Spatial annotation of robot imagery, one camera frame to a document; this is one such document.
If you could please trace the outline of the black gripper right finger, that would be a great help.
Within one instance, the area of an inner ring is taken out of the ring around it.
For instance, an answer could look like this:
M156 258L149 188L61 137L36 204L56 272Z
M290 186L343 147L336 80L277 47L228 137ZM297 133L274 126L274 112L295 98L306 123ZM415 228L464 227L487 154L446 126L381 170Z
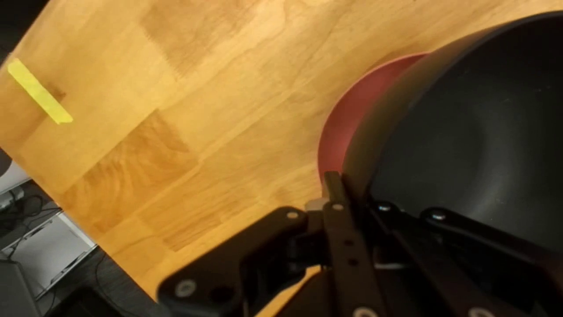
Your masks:
M452 317L563 317L559 253L445 207L369 211Z

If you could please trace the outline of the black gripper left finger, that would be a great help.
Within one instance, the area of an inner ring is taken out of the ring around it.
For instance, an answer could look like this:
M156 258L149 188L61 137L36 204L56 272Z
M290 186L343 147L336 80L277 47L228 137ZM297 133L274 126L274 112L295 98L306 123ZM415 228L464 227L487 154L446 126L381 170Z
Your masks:
M337 313L341 317L383 317L385 304L364 237L350 209L337 172L323 174L323 230Z

